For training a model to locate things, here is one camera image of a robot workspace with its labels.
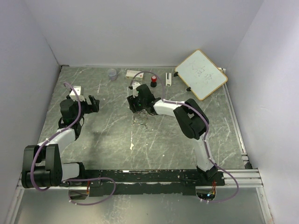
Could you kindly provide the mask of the large silver keyring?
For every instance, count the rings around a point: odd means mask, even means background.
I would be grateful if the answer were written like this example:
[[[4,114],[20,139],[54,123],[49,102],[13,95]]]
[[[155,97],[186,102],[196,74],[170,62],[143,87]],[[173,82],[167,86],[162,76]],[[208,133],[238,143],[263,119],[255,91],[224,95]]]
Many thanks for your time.
[[[133,115],[133,121],[135,124],[139,125],[139,126],[146,126],[147,122],[148,122],[148,115],[146,112],[141,111],[141,112],[136,112]]]

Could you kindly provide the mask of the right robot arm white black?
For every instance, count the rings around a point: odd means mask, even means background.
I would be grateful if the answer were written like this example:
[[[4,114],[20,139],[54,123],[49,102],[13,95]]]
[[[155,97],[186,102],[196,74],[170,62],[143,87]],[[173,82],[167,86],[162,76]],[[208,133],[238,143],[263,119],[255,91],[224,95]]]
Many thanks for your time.
[[[198,180],[202,185],[214,181],[218,171],[207,141],[209,120],[196,101],[170,101],[154,97],[146,84],[132,83],[129,87],[133,94],[127,97],[129,108],[133,113],[146,111],[150,115],[167,115],[174,117],[182,133],[194,142],[197,160]]]

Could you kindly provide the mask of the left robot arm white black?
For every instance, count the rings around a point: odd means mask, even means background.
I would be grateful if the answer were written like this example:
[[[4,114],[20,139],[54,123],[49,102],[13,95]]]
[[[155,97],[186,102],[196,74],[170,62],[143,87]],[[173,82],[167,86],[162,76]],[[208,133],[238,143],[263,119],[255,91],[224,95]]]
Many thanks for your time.
[[[60,103],[60,112],[62,117],[58,121],[58,130],[54,138],[45,140],[37,145],[25,147],[23,153],[23,164],[21,172],[21,184],[24,188],[30,189],[34,185],[31,182],[30,171],[34,157],[41,147],[37,157],[33,177],[37,187],[49,188],[59,186],[63,181],[71,180],[76,186],[82,186],[87,181],[87,174],[82,162],[71,162],[63,164],[61,162],[61,153],[63,150],[78,139],[82,125],[84,124],[84,115],[98,112],[100,101],[94,96],[88,96],[91,103],[87,100],[76,101],[70,96]]]

